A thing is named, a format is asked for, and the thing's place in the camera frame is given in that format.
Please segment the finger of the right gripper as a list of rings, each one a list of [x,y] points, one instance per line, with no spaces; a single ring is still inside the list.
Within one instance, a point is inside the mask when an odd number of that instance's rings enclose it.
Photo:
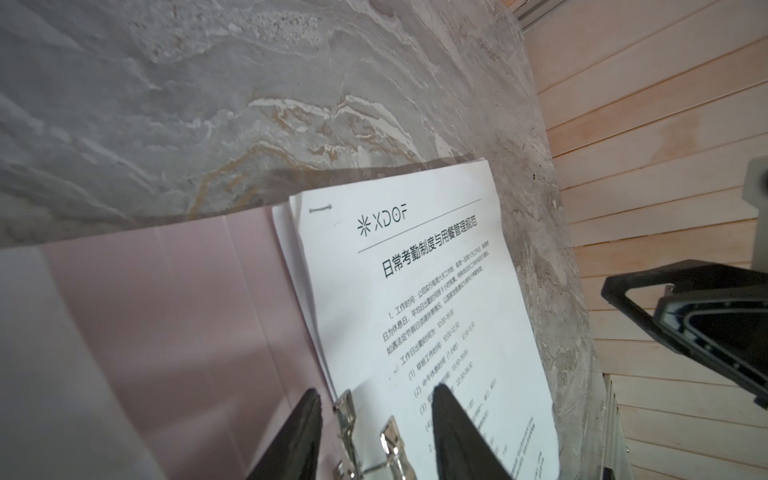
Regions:
[[[670,286],[652,315],[630,290]],[[767,274],[686,260],[613,275],[601,296],[652,339],[720,374],[767,408]]]

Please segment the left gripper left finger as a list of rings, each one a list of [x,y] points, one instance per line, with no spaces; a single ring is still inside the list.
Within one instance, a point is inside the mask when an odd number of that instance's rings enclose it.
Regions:
[[[322,425],[321,397],[310,388],[246,479],[315,479]]]

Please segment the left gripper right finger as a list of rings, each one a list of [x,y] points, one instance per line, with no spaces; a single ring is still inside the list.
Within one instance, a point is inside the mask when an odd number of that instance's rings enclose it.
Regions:
[[[432,421],[439,479],[512,479],[445,384],[433,390]]]

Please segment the pink folder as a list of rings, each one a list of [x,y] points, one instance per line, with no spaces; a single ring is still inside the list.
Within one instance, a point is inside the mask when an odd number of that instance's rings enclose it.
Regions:
[[[269,207],[1,253],[5,479],[243,479],[332,402]]]

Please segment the printed paper sheet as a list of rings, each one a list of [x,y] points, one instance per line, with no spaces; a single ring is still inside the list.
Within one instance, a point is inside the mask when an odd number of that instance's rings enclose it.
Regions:
[[[515,479],[560,473],[553,400],[485,160],[289,201],[339,397],[376,436],[396,418],[417,477],[437,464],[445,384]]]
[[[320,342],[315,318],[315,305],[308,270],[305,265],[302,247],[296,231],[289,202],[277,204],[271,208],[272,220],[282,251],[293,290],[296,295],[306,330],[311,339],[319,367],[323,373],[326,390],[333,402],[337,394],[328,371],[323,348]]]

